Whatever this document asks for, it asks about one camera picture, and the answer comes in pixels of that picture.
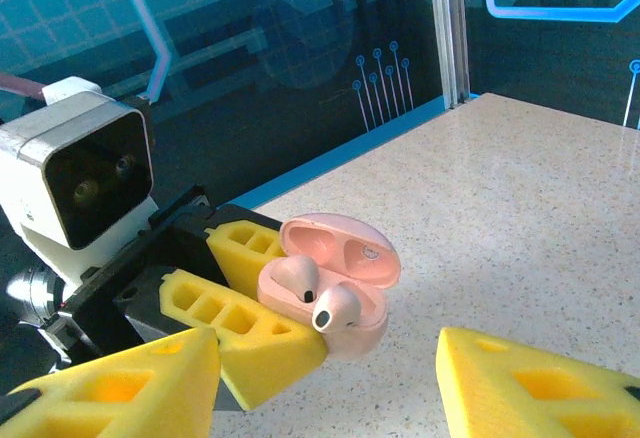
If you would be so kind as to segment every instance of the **yellow foam pad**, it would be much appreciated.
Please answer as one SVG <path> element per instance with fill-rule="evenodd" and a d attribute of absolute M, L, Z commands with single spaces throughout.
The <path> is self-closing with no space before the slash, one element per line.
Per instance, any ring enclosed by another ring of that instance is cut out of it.
<path fill-rule="evenodd" d="M 215 331 L 188 330 L 23 384 L 42 396 L 0 436 L 204 438 L 219 381 Z"/>
<path fill-rule="evenodd" d="M 231 289 L 258 300 L 258 275 L 274 258 L 286 256 L 277 231 L 242 220 L 205 230 L 207 245 Z"/>
<path fill-rule="evenodd" d="M 161 312 L 189 326 L 212 326 L 220 338 L 221 375 L 245 411 L 305 377 L 327 357 L 309 326 L 234 290 L 182 270 L 163 277 Z"/>
<path fill-rule="evenodd" d="M 623 373 L 461 328 L 441 331 L 436 373 L 452 438 L 640 437 Z"/>

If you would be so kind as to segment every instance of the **earbud case lid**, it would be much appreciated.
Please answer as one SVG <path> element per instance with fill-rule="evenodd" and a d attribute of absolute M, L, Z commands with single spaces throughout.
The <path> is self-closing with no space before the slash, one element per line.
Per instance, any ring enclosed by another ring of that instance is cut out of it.
<path fill-rule="evenodd" d="M 310 213 L 283 223 L 280 243 L 287 255 L 307 255 L 324 268 L 377 288 L 395 285 L 400 259 L 389 240 L 371 225 L 333 213 Z"/>

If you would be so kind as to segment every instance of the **wireless earbud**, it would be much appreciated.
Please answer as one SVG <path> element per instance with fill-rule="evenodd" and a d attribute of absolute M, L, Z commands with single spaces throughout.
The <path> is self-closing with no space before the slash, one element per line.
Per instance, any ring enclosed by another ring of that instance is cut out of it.
<path fill-rule="evenodd" d="M 318 289 L 318 265 L 306 255 L 288 256 L 276 263 L 271 278 L 295 294 L 300 301 L 312 303 Z"/>
<path fill-rule="evenodd" d="M 342 285 L 326 289 L 313 309 L 313 327 L 321 333 L 342 331 L 360 319 L 362 305 L 356 294 Z"/>

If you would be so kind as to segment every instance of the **white camera module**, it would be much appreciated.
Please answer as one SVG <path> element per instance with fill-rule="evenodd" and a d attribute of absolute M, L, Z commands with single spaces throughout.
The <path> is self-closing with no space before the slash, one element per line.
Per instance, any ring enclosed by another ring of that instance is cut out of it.
<path fill-rule="evenodd" d="M 15 232 L 75 285 L 157 209 L 144 115 L 93 91 L 0 126 L 0 180 Z"/>

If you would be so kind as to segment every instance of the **cable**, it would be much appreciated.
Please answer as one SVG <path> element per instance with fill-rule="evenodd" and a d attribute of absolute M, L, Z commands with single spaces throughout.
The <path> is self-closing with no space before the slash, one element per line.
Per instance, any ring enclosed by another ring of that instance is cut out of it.
<path fill-rule="evenodd" d="M 44 101 L 44 95 L 42 94 L 44 86 L 45 85 L 41 83 L 36 83 L 26 78 L 0 73 L 0 90 L 13 93 L 14 95 Z"/>

